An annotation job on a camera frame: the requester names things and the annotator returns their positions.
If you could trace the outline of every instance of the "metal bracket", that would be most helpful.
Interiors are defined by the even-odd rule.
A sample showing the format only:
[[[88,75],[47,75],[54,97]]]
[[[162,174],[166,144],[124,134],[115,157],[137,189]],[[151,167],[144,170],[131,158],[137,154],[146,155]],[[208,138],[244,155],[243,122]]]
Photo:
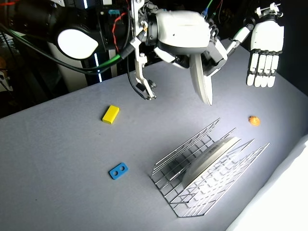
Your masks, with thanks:
[[[138,35],[143,28],[139,23],[138,11],[144,5],[144,0],[131,0],[131,17],[133,19],[132,28],[133,28],[133,35]],[[135,47],[135,68],[136,68],[136,80],[138,83],[141,83],[145,86],[145,89],[148,93],[148,99],[155,99],[156,95],[151,90],[151,87],[148,83],[148,80],[144,78],[142,68],[148,62],[147,57],[140,53],[139,47]]]

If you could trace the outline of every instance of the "gray table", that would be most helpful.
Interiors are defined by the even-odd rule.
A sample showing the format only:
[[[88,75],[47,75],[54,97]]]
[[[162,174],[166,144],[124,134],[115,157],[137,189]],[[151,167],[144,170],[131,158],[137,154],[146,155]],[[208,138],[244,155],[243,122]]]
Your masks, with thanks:
[[[121,76],[0,120],[0,230],[225,230],[308,128],[308,98],[280,76],[272,89],[246,86],[248,60],[239,48],[215,75],[213,106],[189,71],[158,63],[144,71],[154,101]],[[110,104],[121,108],[113,125],[101,121]],[[148,175],[219,117],[213,138],[236,127],[243,141],[256,138],[251,149],[271,145],[206,216],[177,218]],[[112,180],[120,162],[129,171]]]

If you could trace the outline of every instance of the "dish rack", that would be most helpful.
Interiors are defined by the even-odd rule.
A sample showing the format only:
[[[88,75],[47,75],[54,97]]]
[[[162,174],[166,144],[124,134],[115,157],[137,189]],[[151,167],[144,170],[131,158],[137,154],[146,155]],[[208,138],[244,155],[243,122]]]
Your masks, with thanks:
[[[218,158],[201,178],[184,189],[181,180],[185,170],[198,155],[214,143],[209,134],[219,120],[217,119],[166,155],[153,168],[152,181],[179,218],[205,215],[269,146],[268,143],[248,155],[243,151],[254,139],[235,147]],[[221,139],[228,137],[234,130],[235,128]]]

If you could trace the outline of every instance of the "yellow block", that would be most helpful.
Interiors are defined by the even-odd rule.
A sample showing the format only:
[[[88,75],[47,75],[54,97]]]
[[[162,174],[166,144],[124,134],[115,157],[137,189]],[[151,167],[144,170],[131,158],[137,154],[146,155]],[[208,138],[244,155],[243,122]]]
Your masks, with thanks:
[[[116,115],[119,113],[119,111],[120,111],[119,107],[110,105],[102,121],[108,124],[112,124],[116,118]]]

